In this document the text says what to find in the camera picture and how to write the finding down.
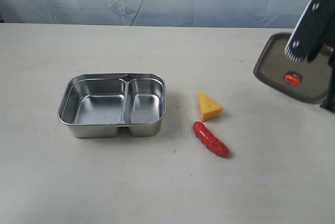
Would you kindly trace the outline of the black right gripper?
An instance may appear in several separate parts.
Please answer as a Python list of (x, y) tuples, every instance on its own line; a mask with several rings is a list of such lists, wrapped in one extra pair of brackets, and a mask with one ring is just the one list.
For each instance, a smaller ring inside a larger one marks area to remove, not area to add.
[(328, 65), (331, 67), (330, 81), (325, 100), (320, 104), (320, 107), (334, 113), (334, 49), (332, 49), (332, 55), (328, 60)]

